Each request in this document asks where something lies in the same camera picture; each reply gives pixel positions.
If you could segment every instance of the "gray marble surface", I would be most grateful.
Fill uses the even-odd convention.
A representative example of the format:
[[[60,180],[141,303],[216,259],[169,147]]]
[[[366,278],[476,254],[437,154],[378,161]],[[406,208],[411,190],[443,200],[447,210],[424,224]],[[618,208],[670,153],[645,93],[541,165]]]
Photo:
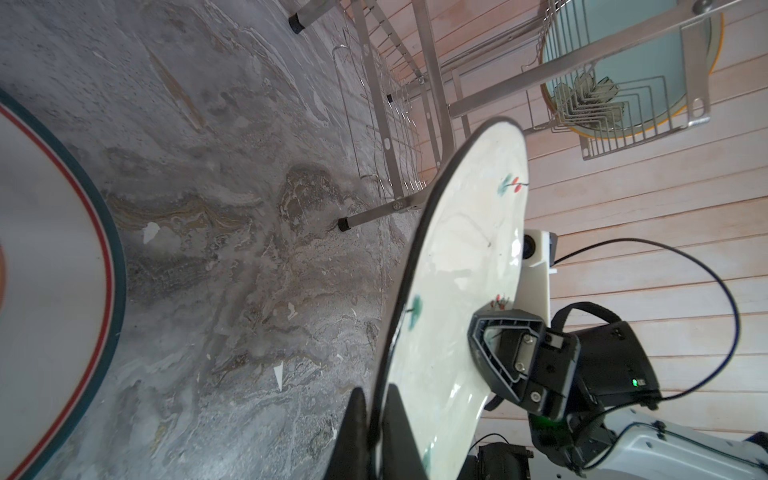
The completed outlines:
[[[342,13],[294,35],[295,7],[0,5],[0,88],[91,175],[129,280],[109,373],[39,478],[322,477],[417,219],[336,229],[380,199],[358,178],[330,56]]]

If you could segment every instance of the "metal dish rack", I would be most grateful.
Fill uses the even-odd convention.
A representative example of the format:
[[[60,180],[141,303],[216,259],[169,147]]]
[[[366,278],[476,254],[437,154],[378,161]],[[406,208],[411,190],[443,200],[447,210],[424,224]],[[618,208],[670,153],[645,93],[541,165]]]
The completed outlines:
[[[596,41],[588,41],[588,38],[584,38],[584,41],[578,42],[578,48],[559,52],[560,55],[551,55],[552,58],[549,61],[539,65],[535,65],[533,62],[528,68],[524,68],[520,74],[467,96],[462,94],[461,75],[463,73],[530,45],[533,41],[538,42],[537,52],[541,53],[541,49],[545,45],[546,32],[556,22],[556,14],[573,0],[548,0],[546,12],[541,17],[476,45],[443,65],[439,64],[435,50],[431,17],[426,2],[425,0],[412,0],[426,72],[421,72],[413,61],[413,57],[389,24],[389,20],[384,16],[376,0],[364,0],[368,7],[367,14],[373,15],[378,24],[376,28],[381,28],[387,34],[397,52],[402,56],[403,60],[398,67],[404,68],[401,65],[408,65],[415,75],[413,81],[402,87],[394,82],[392,69],[383,66],[376,49],[370,44],[366,11],[362,1],[352,0],[350,4],[362,52],[361,63],[364,76],[359,73],[358,75],[362,86],[366,89],[366,101],[369,102],[372,119],[376,120],[377,128],[374,130],[378,134],[376,143],[380,145],[378,151],[382,153],[388,177],[386,181],[383,181],[376,161],[374,161],[375,173],[361,173],[361,177],[373,177],[375,175],[375,179],[380,180],[381,197],[385,203],[360,214],[339,219],[341,231],[395,212],[420,208],[426,202],[432,184],[424,185],[423,181],[414,177],[413,166],[420,161],[421,152],[414,147],[418,143],[408,143],[409,141],[418,141],[415,125],[408,116],[410,102],[417,97],[420,97],[424,104],[438,174],[441,165],[450,160],[455,149],[451,119],[461,118],[465,135],[469,136],[471,133],[467,118],[469,112],[509,95],[522,92],[528,95],[529,88],[538,88],[545,82],[557,78],[562,79],[560,84],[569,84],[571,90],[562,88],[561,91],[552,95],[555,103],[554,108],[548,112],[548,119],[540,124],[534,122],[533,110],[530,106],[531,99],[528,96],[529,113],[533,126],[523,133],[532,134],[544,129],[551,129],[555,132],[570,131],[574,127],[587,125],[597,134],[592,138],[580,135],[581,153],[584,159],[634,147],[709,121],[709,71],[704,22],[711,15],[735,5],[740,0],[678,0],[676,7],[659,15]],[[293,31],[298,34],[334,5],[336,5],[336,0],[310,0],[289,18],[289,24]],[[603,58],[676,30],[681,33],[683,45],[686,117],[682,121],[675,120],[677,112],[672,112],[668,99],[665,99],[666,111],[660,111],[659,114],[655,111],[652,112],[650,124],[642,121],[639,111],[634,117],[629,117],[627,121],[620,120],[618,109],[632,108],[633,103],[639,105],[638,99],[641,95],[667,94],[667,80],[658,79],[661,84],[660,91],[658,89],[656,91],[644,91],[644,88],[639,84],[632,85],[633,82],[623,82],[610,86],[603,84],[598,87],[599,81],[594,80],[594,65]],[[457,100],[451,104],[445,99],[443,75],[451,76],[453,87],[456,90]],[[610,103],[607,102],[609,96],[612,100]],[[430,98],[435,105],[436,118],[431,118],[429,113],[431,112]],[[390,121],[395,125],[396,133],[398,125],[401,126],[404,135],[398,137],[397,140],[402,142],[402,152],[412,151],[413,162],[409,163],[407,158],[403,161],[404,153],[398,153],[396,156],[395,149],[392,148],[394,143],[389,125]],[[440,155],[438,155],[435,124],[442,141]]]

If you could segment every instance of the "dish rack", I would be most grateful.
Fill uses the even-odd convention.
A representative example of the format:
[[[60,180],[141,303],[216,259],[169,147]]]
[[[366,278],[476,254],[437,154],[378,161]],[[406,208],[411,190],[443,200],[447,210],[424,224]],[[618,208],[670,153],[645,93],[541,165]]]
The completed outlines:
[[[523,133],[528,135],[546,129],[553,132],[577,131],[581,154],[585,160],[635,147],[709,121],[709,65],[705,22],[708,22],[712,15],[739,1],[678,0],[673,8],[642,22],[601,38],[590,39],[586,15],[582,15],[583,25],[571,20],[558,20],[559,15],[573,15],[579,6],[578,2],[583,5],[584,0],[547,0],[545,11],[538,18],[502,32],[441,65],[435,50],[431,17],[426,2],[412,0],[416,29],[424,55],[426,72],[423,72],[414,62],[377,1],[351,0],[349,9],[357,39],[353,40],[349,31],[345,31],[345,42],[356,43],[359,47],[362,74],[356,66],[355,72],[369,105],[372,120],[370,130],[376,136],[372,171],[362,172],[357,150],[356,161],[361,178],[371,177],[379,182],[379,196],[385,203],[362,213],[340,218],[339,229],[345,231],[385,215],[420,208],[429,197],[432,184],[425,184],[416,174],[416,165],[423,160],[422,152],[415,147],[419,143],[413,143],[419,139],[415,124],[409,116],[412,102],[416,98],[421,98],[424,105],[438,174],[441,165],[454,153],[455,139],[451,123],[453,118],[461,118],[465,136],[469,136],[469,112],[522,92],[526,94],[531,116],[531,127]],[[310,0],[289,18],[290,27],[299,34],[334,5],[336,0]],[[395,64],[396,67],[399,70],[412,70],[414,78],[407,84],[401,86],[394,80],[393,69],[382,62],[377,49],[371,45],[371,32],[366,23],[368,15],[375,19],[374,31],[381,28],[394,45],[394,50],[402,56],[402,60]],[[557,35],[562,40],[562,45],[548,45],[548,31],[559,31]],[[680,99],[682,105],[679,109],[679,102],[675,103],[674,99],[671,99],[673,104],[670,104],[671,79],[663,75],[651,75],[630,81],[611,81],[610,78],[605,81],[599,78],[598,61],[675,31],[680,32],[684,70],[684,96]],[[537,58],[524,66],[521,73],[472,94],[462,94],[462,74],[533,42],[537,42]],[[336,53],[344,48],[352,51],[349,45],[337,46],[334,48],[334,63],[338,58]],[[456,101],[450,104],[445,98],[443,80],[448,76],[452,79],[456,92]],[[549,107],[543,121],[537,123],[529,89],[541,88],[546,84],[551,91],[543,89],[542,96]],[[434,104],[434,117],[431,115],[430,100]],[[642,111],[643,104],[648,105],[645,111]],[[349,120],[346,101],[344,108]],[[436,131],[440,133],[440,148]],[[386,169],[379,168],[377,159],[382,159],[380,163]]]

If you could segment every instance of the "white fragment on counter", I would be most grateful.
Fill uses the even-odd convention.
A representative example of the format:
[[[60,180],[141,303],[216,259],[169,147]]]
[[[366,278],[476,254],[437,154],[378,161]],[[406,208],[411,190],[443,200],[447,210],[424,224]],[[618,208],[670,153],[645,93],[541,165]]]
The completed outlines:
[[[144,243],[149,243],[150,240],[154,238],[155,235],[157,235],[157,232],[160,231],[160,225],[156,224],[155,222],[147,223],[147,226],[141,229],[142,232],[144,232]]]
[[[277,388],[280,389],[280,391],[283,391],[283,362],[280,362],[280,364],[276,367],[274,367],[275,370],[275,378],[277,379]]]

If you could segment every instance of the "red stripe on plate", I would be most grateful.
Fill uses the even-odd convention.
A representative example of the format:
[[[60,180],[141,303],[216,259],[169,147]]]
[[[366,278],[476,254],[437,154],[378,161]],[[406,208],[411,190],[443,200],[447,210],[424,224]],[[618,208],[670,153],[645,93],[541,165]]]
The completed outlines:
[[[88,380],[93,375],[93,371],[96,368],[96,364],[98,362],[99,357],[101,357],[101,351],[104,349],[104,344],[106,343],[107,338],[107,331],[109,330],[109,323],[111,319],[111,311],[112,311],[112,265],[111,265],[111,252],[107,248],[107,242],[104,239],[104,231],[101,227],[101,222],[98,219],[98,215],[96,214],[93,206],[91,205],[90,200],[88,199],[88,196],[85,194],[85,192],[81,189],[80,184],[75,180],[74,177],[72,177],[71,172],[69,169],[64,165],[61,160],[58,158],[55,152],[51,151],[50,148],[48,148],[48,145],[45,144],[34,132],[32,132],[27,125],[18,119],[13,112],[7,110],[4,105],[0,104],[0,112],[3,113],[3,115],[9,119],[19,130],[24,132],[24,134],[29,137],[32,142],[35,143],[35,145],[40,148],[40,150],[43,151],[43,153],[48,156],[48,158],[53,162],[53,164],[58,168],[58,170],[61,172],[62,175],[67,179],[69,184],[72,186],[72,189],[78,194],[78,197],[80,197],[80,201],[85,206],[86,211],[88,212],[88,216],[91,218],[91,222],[94,224],[94,228],[96,229],[96,233],[98,235],[98,241],[101,245],[101,252],[103,253],[104,257],[104,270],[107,274],[107,292],[106,292],[106,303],[104,305],[104,318],[101,321],[101,331],[98,335],[98,341],[96,343],[96,348],[94,349],[93,354],[91,354],[91,360],[88,362],[88,367],[85,370],[85,373],[83,374],[82,378],[80,379],[80,382],[78,383],[77,388],[75,388],[74,393],[72,393],[72,396],[67,401],[66,405],[62,409],[62,411],[58,414],[56,417],[56,420],[54,421],[53,425],[51,425],[51,428],[48,429],[48,431],[43,435],[43,438],[38,442],[37,445],[32,449],[31,452],[29,452],[29,455],[27,455],[22,463],[16,467],[16,470],[11,472],[11,475],[8,477],[7,480],[16,480],[18,477],[24,473],[24,471],[33,463],[34,460],[41,454],[42,450],[48,445],[48,443],[51,441],[53,436],[56,434],[56,432],[61,428],[61,425],[64,423],[64,421],[67,419],[69,414],[71,413],[72,409],[74,408],[74,404],[80,399],[83,390],[85,390],[85,387],[88,384]]]

